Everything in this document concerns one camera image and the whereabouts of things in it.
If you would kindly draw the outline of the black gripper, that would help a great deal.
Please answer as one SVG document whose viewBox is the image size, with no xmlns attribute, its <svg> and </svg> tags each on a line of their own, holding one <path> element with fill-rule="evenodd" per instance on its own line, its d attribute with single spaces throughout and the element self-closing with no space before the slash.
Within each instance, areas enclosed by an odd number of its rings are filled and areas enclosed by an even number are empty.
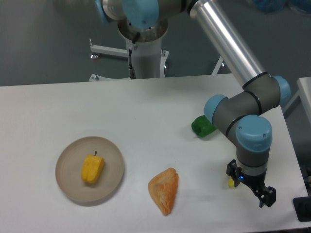
<svg viewBox="0 0 311 233">
<path fill-rule="evenodd" d="M 276 190 L 265 186 L 266 167 L 237 166 L 233 159 L 227 164 L 226 174 L 234 181 L 234 187 L 240 183 L 248 186 L 259 199 L 259 208 L 271 207 L 276 202 Z"/>
</svg>

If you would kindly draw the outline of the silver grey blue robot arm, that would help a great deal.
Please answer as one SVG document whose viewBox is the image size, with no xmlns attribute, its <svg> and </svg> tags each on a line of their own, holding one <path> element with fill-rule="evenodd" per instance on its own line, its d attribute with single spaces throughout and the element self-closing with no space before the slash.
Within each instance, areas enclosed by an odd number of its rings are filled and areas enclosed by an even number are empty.
<svg viewBox="0 0 311 233">
<path fill-rule="evenodd" d="M 101 20 L 116 21 L 126 39 L 131 79 L 160 77 L 161 48 L 155 44 L 166 33 L 170 17 L 187 12 L 199 23 L 243 89 L 232 98 L 215 95 L 204 107 L 207 120 L 236 147 L 237 158 L 226 173 L 235 186 L 248 186 L 260 206 L 272 206 L 276 190 L 264 183 L 272 127 L 262 114 L 285 104 L 291 90 L 284 78 L 261 66 L 217 1 L 97 0 L 95 6 Z"/>
</svg>

